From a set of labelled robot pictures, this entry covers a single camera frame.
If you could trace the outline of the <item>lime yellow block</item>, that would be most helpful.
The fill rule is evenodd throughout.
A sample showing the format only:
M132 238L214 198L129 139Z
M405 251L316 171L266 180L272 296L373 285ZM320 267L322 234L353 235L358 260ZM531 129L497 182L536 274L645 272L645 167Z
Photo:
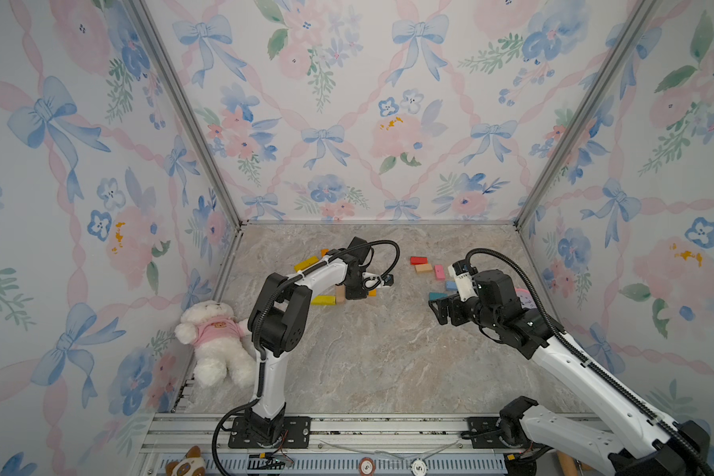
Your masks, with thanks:
M327 305L337 305L337 299L335 296L318 296L311 301L312 305L322 305L326 307Z

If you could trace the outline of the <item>yellow long block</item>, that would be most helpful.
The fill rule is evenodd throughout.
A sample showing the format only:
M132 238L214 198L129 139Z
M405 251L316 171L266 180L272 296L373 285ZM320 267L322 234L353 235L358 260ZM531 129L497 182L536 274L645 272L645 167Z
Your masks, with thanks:
M295 271L299 273L300 271L303 271L312 265L315 265L319 261L319 257L313 256L297 265L295 265Z

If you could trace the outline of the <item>natural wood block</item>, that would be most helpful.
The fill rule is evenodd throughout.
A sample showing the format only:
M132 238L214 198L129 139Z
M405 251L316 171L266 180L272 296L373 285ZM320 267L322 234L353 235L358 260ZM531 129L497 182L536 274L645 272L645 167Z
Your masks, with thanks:
M344 286L335 287L335 301L337 305L341 305L346 301L346 290Z

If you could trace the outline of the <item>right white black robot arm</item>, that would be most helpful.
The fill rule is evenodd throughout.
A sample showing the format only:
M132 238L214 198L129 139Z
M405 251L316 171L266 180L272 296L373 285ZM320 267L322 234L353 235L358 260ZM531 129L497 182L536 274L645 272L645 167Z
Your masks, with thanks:
M710 435L702 426L657 410L608 373L542 305L524 307L510 276L462 274L456 286L457 294L428 303L440 324L495 331L498 343L547 370L607 426L597 430L519 397L501 410L492 430L503 444L549 447L604 475L713 474Z

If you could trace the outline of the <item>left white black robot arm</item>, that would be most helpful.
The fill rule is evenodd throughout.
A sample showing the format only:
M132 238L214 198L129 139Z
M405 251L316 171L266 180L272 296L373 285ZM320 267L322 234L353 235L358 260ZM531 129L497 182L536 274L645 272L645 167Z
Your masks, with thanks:
M257 376L251 401L228 413L228 446L272 447L285 441L285 386L290 354L301 342L313 301L337 287L352 301L394 285L393 271L401 248L393 240L352 239L345 248L322 257L291 275L269 275L248 319Z

